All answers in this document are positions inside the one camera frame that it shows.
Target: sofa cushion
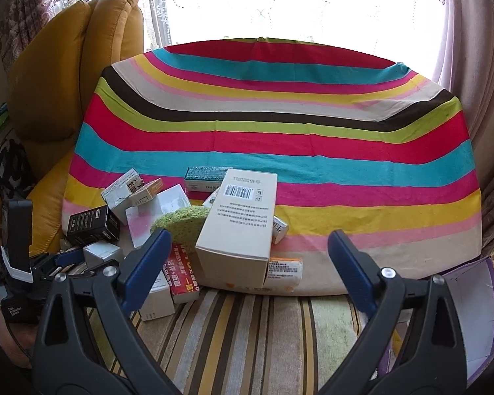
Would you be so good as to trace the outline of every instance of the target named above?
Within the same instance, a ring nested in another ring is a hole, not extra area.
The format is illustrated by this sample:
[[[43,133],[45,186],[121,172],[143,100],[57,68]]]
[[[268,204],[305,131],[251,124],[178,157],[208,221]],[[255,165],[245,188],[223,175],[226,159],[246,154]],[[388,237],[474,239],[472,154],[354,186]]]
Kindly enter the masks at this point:
[[[122,59],[143,53],[139,0],[94,0],[80,66],[80,98],[86,111],[100,73]]]
[[[71,147],[83,120],[80,57],[92,8],[79,1],[60,12],[19,55],[9,72],[8,108],[37,179]],[[70,140],[57,150],[56,142]]]

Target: striped blanket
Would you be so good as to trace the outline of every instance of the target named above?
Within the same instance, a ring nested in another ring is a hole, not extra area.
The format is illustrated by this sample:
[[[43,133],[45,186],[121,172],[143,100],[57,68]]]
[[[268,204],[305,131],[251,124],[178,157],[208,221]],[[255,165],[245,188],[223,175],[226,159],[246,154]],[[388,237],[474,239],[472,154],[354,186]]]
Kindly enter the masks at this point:
[[[480,190],[460,102],[404,64],[266,39],[180,44],[118,62],[87,110],[63,227],[103,204],[100,191],[131,167],[170,187],[188,166],[278,174],[275,213],[290,229],[271,254],[304,261],[295,294],[344,291],[326,253],[337,228],[405,277],[480,253]]]

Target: sheer curtain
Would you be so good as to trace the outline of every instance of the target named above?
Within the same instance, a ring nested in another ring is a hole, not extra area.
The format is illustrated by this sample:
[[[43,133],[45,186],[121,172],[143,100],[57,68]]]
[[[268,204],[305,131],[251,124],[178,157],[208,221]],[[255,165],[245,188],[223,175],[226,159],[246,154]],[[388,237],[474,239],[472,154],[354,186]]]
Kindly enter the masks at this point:
[[[76,0],[59,0],[57,10]],[[140,0],[145,49],[222,38],[272,37],[345,47],[404,62],[431,77],[443,0]]]

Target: blue stripe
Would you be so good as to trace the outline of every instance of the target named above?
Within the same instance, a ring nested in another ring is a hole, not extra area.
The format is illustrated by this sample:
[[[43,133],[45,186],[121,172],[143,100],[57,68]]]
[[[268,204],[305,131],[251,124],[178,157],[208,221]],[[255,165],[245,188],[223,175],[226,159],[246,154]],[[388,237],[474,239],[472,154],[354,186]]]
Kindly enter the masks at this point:
[[[172,54],[166,49],[152,53],[171,67],[236,80],[300,81],[317,84],[375,85],[398,80],[410,69],[401,63],[384,69],[339,67],[322,64],[268,63],[260,61],[237,62],[203,56]]]
[[[324,156],[218,153],[217,151],[123,151],[101,140],[83,124],[75,153],[104,172],[183,177],[188,166],[232,166],[238,169],[276,172],[283,183],[336,183],[367,186],[442,187],[474,169],[470,141],[433,162],[406,163],[361,161]]]

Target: small white box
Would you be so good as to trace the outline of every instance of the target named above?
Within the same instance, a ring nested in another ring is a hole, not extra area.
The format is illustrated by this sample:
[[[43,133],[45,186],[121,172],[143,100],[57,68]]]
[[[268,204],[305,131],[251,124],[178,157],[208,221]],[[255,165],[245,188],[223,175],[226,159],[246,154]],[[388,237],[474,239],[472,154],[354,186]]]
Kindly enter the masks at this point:
[[[273,217],[273,243],[276,245],[287,234],[289,225],[279,219],[276,215]]]
[[[132,206],[139,206],[143,203],[151,201],[163,188],[163,180],[161,178],[154,179],[146,183],[143,187],[132,193],[130,203]]]
[[[212,204],[216,200],[217,193],[220,191],[218,187],[214,190],[212,194],[203,202],[203,206],[206,208],[212,208]],[[276,245],[280,242],[283,237],[287,234],[289,230],[289,225],[284,221],[279,219],[276,215],[273,217],[273,243]]]
[[[185,190],[176,184],[160,192],[151,201],[126,210],[128,228],[134,248],[139,248],[150,237],[150,227],[162,215],[190,206]]]
[[[172,315],[174,312],[174,302],[170,295],[170,286],[166,282],[163,271],[160,271],[154,285],[150,289],[150,294],[146,297],[143,306],[139,309],[141,319],[143,321],[149,321],[150,319]]]
[[[229,169],[196,243],[206,278],[261,288],[271,249],[277,174]]]
[[[106,263],[109,260],[117,260],[121,264],[124,260],[123,250],[117,245],[106,241],[97,241],[83,248],[84,261],[89,269]]]
[[[125,226],[128,225],[126,210],[132,206],[130,195],[139,190],[143,185],[144,181],[137,171],[132,168],[106,187],[100,194],[108,205],[108,208],[112,210],[119,221]]]

